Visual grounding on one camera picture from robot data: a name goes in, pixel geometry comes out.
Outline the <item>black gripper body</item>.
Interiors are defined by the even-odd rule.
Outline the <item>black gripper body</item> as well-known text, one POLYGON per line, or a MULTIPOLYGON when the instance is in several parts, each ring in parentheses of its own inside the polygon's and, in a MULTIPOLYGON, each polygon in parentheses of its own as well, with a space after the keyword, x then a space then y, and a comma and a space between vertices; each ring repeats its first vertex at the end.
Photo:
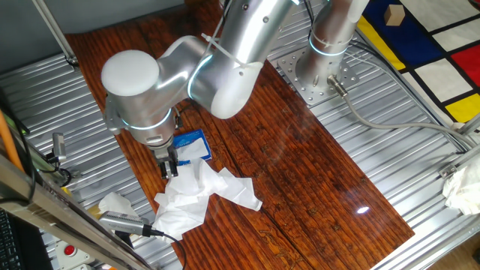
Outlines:
POLYGON ((159 146, 152 146, 151 152, 158 164, 167 161, 177 164, 177 151, 173 144, 165 143, 159 146))

